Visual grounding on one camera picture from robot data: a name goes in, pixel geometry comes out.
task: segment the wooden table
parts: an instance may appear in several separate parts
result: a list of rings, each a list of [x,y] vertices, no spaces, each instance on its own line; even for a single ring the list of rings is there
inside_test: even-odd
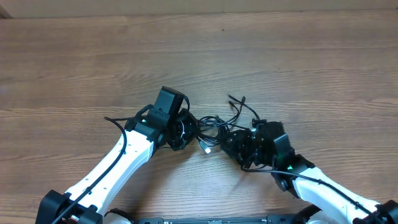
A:
[[[118,140],[102,117],[135,114],[162,85],[197,118],[228,119],[226,95],[244,95],[333,180],[398,200],[398,11],[0,20],[0,223],[34,223],[49,190],[74,185]],[[157,152],[111,207],[203,218],[306,205],[194,141]]]

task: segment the cable connector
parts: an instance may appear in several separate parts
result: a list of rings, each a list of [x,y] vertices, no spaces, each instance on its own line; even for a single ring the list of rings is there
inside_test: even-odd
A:
[[[206,154],[209,154],[211,152],[211,149],[204,143],[203,141],[199,140],[199,145],[200,147],[206,152]]]

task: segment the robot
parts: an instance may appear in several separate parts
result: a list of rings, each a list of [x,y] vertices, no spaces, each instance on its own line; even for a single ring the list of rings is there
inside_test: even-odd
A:
[[[237,115],[228,121],[217,116],[197,120],[189,111],[188,97],[165,86],[155,104],[145,106],[134,117],[105,117],[121,130],[119,141],[86,177],[64,194],[51,190],[40,203],[36,224],[60,224],[69,220],[77,224],[398,223],[397,202],[380,204],[332,181],[312,162],[295,153],[281,122],[260,119],[244,103],[245,97],[240,101],[229,97],[239,103],[240,109],[230,101]],[[188,108],[181,109],[184,100]],[[251,129],[234,124],[243,106],[256,116]],[[122,127],[117,121],[126,121],[126,124]],[[205,134],[213,128],[218,129],[217,136]],[[312,205],[298,214],[227,219],[133,220],[118,209],[108,211],[122,186],[158,148],[168,144],[174,151],[181,150],[195,138],[205,153],[211,152],[210,147],[220,145],[243,171],[271,173],[280,189]],[[262,167],[250,169],[252,164]]]

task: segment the wooden tabletop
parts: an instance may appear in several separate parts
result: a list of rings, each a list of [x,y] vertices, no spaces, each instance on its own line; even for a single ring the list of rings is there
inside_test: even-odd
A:
[[[197,118],[228,119],[227,94],[244,95],[333,180],[398,200],[398,11],[0,20],[0,223],[34,223],[49,190],[77,183],[118,140],[103,116],[134,115],[162,85]],[[111,208],[203,218],[305,206],[193,141],[159,150]]]

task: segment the wall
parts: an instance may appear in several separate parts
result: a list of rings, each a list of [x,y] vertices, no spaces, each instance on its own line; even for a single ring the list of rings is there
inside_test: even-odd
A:
[[[395,9],[398,0],[0,0],[0,5],[4,17],[39,18]]]

